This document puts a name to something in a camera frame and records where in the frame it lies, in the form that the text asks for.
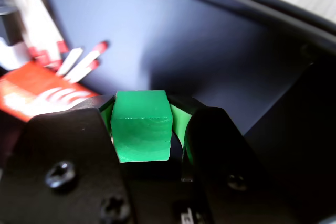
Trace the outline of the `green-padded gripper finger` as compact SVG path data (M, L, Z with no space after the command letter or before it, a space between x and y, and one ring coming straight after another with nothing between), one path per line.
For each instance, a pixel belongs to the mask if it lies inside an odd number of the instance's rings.
M193 97L169 95L191 115L184 149L212 223L298 223L282 190L228 116Z

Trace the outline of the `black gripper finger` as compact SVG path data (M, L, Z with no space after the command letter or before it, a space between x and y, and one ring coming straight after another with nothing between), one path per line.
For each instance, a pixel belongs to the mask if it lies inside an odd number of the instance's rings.
M24 127L1 179L1 223L135 223L101 113L42 114Z

